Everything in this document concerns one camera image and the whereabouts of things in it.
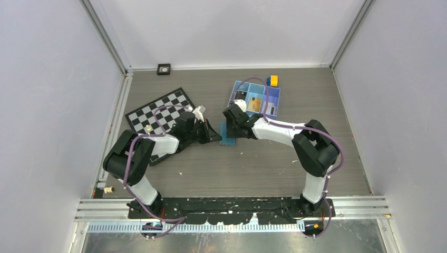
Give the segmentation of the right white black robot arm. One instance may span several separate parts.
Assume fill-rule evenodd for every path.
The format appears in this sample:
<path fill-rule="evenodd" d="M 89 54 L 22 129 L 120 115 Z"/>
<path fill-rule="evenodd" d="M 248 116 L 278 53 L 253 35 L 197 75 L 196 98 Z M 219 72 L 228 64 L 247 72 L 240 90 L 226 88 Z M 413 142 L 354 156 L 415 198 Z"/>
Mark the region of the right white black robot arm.
<path fill-rule="evenodd" d="M 299 198 L 302 212 L 315 216 L 326 203 L 328 178 L 344 163 L 344 152 L 317 120 L 308 123 L 288 123 L 263 114 L 248 115 L 237 104 L 227 107 L 223 114 L 233 138 L 269 140 L 294 148 L 306 171 L 304 189 Z"/>

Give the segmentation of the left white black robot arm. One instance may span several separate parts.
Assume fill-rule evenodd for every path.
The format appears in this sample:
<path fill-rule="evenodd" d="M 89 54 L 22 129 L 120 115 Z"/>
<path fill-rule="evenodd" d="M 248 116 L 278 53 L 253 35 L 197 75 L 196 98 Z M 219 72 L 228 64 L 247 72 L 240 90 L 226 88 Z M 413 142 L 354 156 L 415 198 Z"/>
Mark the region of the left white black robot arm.
<path fill-rule="evenodd" d="M 183 112 L 166 134 L 124 131 L 106 155 L 102 167 L 141 201 L 141 211 L 147 217 L 156 218 L 162 210 L 161 193 L 145 175 L 151 158 L 180 153 L 196 142 L 207 144 L 220 140 L 222 137 L 207 119 Z"/>

